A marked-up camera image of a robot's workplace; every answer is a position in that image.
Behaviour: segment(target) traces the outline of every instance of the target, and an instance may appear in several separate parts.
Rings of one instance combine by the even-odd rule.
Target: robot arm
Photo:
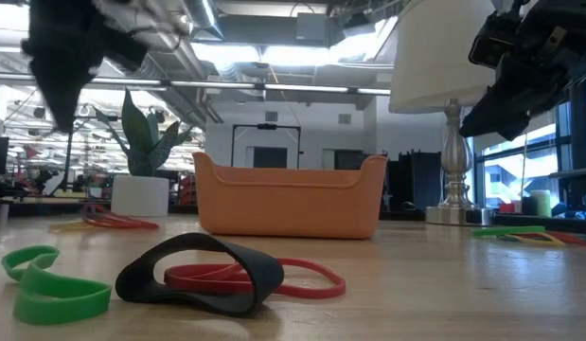
[[[499,3],[478,33],[470,62],[496,70],[496,82],[464,119],[460,134],[499,133],[511,140],[530,118],[552,109],[586,79],[586,2],[540,0],[524,18],[526,0]]]

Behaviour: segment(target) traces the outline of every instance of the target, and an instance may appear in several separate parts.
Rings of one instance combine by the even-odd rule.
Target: green rubber band
[[[545,232],[543,226],[491,227],[473,230],[473,237],[503,236],[507,234]]]
[[[32,325],[55,325],[107,311],[112,295],[110,285],[44,270],[58,256],[59,250],[52,246],[31,246],[2,258],[9,277],[19,281],[13,315],[21,321]],[[26,261],[29,261],[27,269],[14,269]]]

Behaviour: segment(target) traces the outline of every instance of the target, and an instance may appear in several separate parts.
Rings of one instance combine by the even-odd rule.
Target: desk
[[[16,218],[0,230],[0,259],[37,243],[62,253],[50,271],[114,283],[151,246],[198,231],[195,216],[155,220],[158,231],[47,232],[59,220]],[[0,267],[0,341],[128,340],[586,340],[586,248],[544,248],[478,240],[467,228],[382,222],[373,241],[225,238],[277,257],[320,262],[346,278],[347,293],[328,300],[267,299],[252,319],[185,307],[121,301],[78,323],[34,327],[13,319],[17,285]],[[188,262],[227,261],[185,252],[155,274]],[[326,285],[287,269],[289,281]]]

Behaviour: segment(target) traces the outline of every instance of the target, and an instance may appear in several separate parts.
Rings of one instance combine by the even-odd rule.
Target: black rubber band
[[[153,276],[155,264],[162,258],[187,250],[224,252],[240,263],[248,273],[254,292],[215,295],[176,290],[158,283]],[[222,242],[202,233],[187,233],[162,242],[122,270],[115,291],[125,301],[135,303],[185,303],[217,314],[247,316],[260,306],[284,280],[277,259],[243,246]]]

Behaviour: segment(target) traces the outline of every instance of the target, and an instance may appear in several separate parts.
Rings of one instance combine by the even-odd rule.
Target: table lamp
[[[491,212],[468,198],[465,173],[473,155],[458,131],[463,109],[476,104],[495,81],[493,70],[468,59],[473,39],[493,12],[489,0],[413,0],[399,16],[389,111],[443,111],[447,119],[442,168],[448,193],[439,206],[427,207],[430,224],[489,224]]]

